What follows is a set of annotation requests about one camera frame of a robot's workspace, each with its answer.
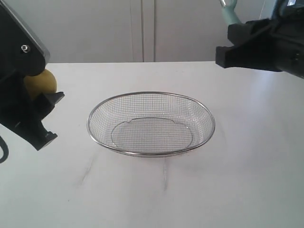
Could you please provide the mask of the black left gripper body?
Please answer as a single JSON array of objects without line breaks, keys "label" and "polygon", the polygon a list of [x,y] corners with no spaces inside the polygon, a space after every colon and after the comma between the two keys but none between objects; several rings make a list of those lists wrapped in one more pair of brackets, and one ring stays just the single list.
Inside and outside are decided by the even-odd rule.
[{"label": "black left gripper body", "polygon": [[24,83],[25,75],[0,70],[0,123],[14,133],[40,133],[40,111]]}]

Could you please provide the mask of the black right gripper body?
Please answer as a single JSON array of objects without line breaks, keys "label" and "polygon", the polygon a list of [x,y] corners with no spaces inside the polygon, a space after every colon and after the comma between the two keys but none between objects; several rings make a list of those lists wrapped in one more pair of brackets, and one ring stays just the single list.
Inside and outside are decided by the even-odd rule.
[{"label": "black right gripper body", "polygon": [[304,77],[304,2],[278,0],[272,14],[271,67]]}]

